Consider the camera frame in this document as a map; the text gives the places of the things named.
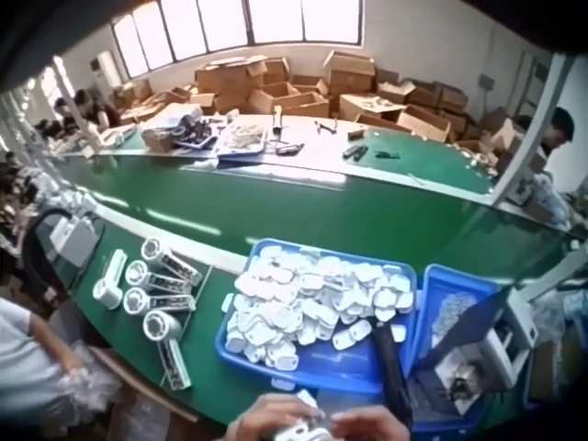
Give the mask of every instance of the window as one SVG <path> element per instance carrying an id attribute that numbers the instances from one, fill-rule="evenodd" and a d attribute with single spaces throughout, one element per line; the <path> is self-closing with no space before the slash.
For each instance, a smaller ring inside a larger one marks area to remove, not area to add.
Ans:
<path id="1" fill-rule="evenodd" d="M 67 76 L 67 72 L 65 72 L 65 66 L 63 65 L 63 60 L 60 57 L 55 57 L 55 62 L 57 64 L 59 74 L 63 78 L 63 82 L 65 83 L 65 87 L 69 92 L 70 96 L 74 96 L 74 87 L 70 82 L 70 79 Z M 57 87 L 57 81 L 55 80 L 55 72 L 51 67 L 46 67 L 43 73 L 40 76 L 40 88 L 43 91 L 43 95 L 47 98 L 49 105 L 53 108 L 55 101 L 57 98 L 62 97 L 62 91 L 59 90 Z"/>
<path id="2" fill-rule="evenodd" d="M 214 51 L 279 42 L 360 44 L 363 0 L 158 0 L 113 23 L 129 77 Z"/>

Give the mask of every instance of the white shirt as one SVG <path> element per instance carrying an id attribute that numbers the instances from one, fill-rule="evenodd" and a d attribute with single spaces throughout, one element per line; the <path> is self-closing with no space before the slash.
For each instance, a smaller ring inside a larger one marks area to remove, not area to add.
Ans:
<path id="1" fill-rule="evenodd" d="M 29 322 L 29 311 L 0 299 L 0 418 L 70 425 L 74 408 L 59 385 L 62 367 L 28 335 Z"/>

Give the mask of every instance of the black handle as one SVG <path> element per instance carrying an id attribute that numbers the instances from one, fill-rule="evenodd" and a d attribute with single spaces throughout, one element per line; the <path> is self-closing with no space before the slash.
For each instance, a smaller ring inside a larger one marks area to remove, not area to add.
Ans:
<path id="1" fill-rule="evenodd" d="M 373 342 L 382 377 L 384 405 L 410 431 L 413 426 L 413 408 L 402 374 L 399 346 L 394 341 L 390 323 L 377 322 L 373 330 Z"/>

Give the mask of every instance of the white wall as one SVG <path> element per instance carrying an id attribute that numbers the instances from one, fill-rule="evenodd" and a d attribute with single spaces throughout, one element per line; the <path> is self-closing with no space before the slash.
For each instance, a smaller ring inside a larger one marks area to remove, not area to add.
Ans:
<path id="1" fill-rule="evenodd" d="M 523 51 L 532 51 L 548 62 L 549 54 L 495 25 L 477 10 L 459 0 L 366 0 L 363 48 L 350 51 L 372 56 L 380 68 L 425 81 L 437 80 L 463 89 L 470 98 L 469 111 L 482 112 L 478 76 L 484 72 L 495 80 L 488 107 L 505 105 L 515 82 Z M 493 50 L 492 29 L 495 27 Z M 224 51 L 164 67 L 149 73 L 156 92 L 194 80 L 194 70 L 215 59 L 262 53 L 287 56 L 291 69 L 300 74 L 320 74 L 322 62 L 332 46 L 270 45 Z M 80 42 L 62 55 L 75 89 L 88 87 L 93 77 L 89 63 L 99 52 L 115 54 L 120 71 L 125 70 L 109 26 Z"/>
<path id="2" fill-rule="evenodd" d="M 575 123 L 573 142 L 549 157 L 547 170 L 558 191 L 573 191 L 588 175 L 588 57 L 576 59 L 558 105 L 571 113 Z"/>

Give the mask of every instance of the tray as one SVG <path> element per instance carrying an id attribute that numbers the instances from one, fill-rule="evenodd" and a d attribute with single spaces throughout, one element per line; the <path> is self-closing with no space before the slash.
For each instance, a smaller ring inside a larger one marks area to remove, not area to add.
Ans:
<path id="1" fill-rule="evenodd" d="M 296 252 L 302 245 L 287 243 L 275 239 L 262 239 L 251 250 L 245 270 L 249 267 L 251 259 L 259 255 L 262 248 L 269 245 L 280 245 L 282 249 Z M 407 276 L 416 291 L 416 273 L 414 270 L 402 263 L 389 262 L 358 255 L 338 253 L 336 251 L 321 250 L 322 255 L 332 255 L 346 260 L 351 263 L 367 262 L 372 265 L 396 265 L 402 269 L 402 273 Z M 299 346 L 297 344 L 298 355 L 300 357 L 299 367 L 293 372 L 284 372 L 267 367 L 262 364 L 253 364 L 243 354 L 233 354 L 225 350 L 224 342 L 226 338 L 227 322 L 232 315 L 233 307 L 229 308 L 225 314 L 224 320 L 220 324 L 215 339 L 215 347 L 220 357 L 229 363 L 240 368 L 244 368 L 262 374 L 270 378 L 282 379 L 297 386 L 317 388 L 321 390 L 339 390 L 355 393 L 365 393 L 370 395 L 379 395 L 381 393 L 381 381 L 379 379 L 379 368 L 373 345 L 369 338 L 361 341 L 359 344 L 345 350 L 337 351 L 333 343 L 317 342 L 308 346 Z M 414 327 L 416 325 L 416 312 L 408 314 L 397 314 L 392 322 L 401 323 L 406 326 L 406 340 L 400 344 L 401 365 L 404 375 L 410 372 L 411 364 L 409 363 L 410 348 Z M 347 327 L 339 322 L 335 328 L 338 332 Z"/>
<path id="2" fill-rule="evenodd" d="M 409 364 L 416 361 L 431 347 L 433 323 L 435 322 L 443 299 L 459 292 L 467 292 L 477 301 L 486 299 L 498 290 L 498 286 L 485 278 L 476 277 L 452 268 L 432 264 L 424 272 L 423 291 L 425 301 L 419 311 L 416 329 L 413 337 L 412 353 Z M 461 419 L 451 419 L 446 422 L 414 422 L 414 432 L 442 432 L 469 431 L 476 427 L 486 408 L 484 397 L 477 400 Z"/>

